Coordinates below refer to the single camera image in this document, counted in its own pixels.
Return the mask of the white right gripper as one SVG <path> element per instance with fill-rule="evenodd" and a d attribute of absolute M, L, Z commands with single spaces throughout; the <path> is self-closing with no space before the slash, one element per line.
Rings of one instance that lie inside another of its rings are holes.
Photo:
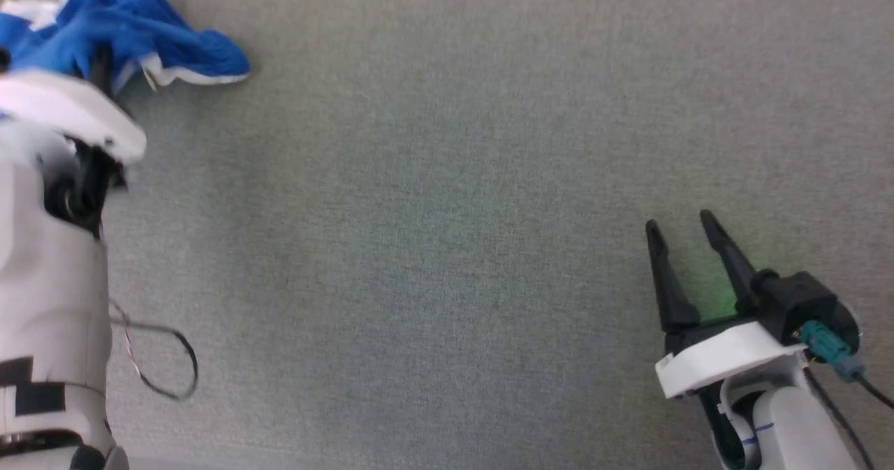
<path fill-rule="evenodd" d="M 735 293 L 735 314 L 754 315 L 756 304 L 751 282 L 756 270 L 751 261 L 712 210 L 701 210 L 700 219 L 705 236 L 721 258 Z M 674 332 L 698 326 L 701 314 L 684 294 L 656 221 L 646 222 L 645 235 L 662 331 Z M 760 323 L 742 323 L 679 353 L 668 353 L 655 364 L 655 371 L 664 397 L 674 399 L 805 349 L 807 346 L 801 342 L 783 345 Z"/>

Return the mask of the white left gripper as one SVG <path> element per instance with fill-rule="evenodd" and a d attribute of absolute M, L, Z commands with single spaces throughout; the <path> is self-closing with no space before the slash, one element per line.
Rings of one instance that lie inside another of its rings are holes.
<path fill-rule="evenodd" d="M 93 53 L 90 83 L 36 69 L 7 73 L 11 60 L 8 50 L 0 47 L 2 113 L 98 147 L 122 165 L 143 160 L 147 151 L 145 130 L 113 101 L 111 47 L 101 45 Z"/>

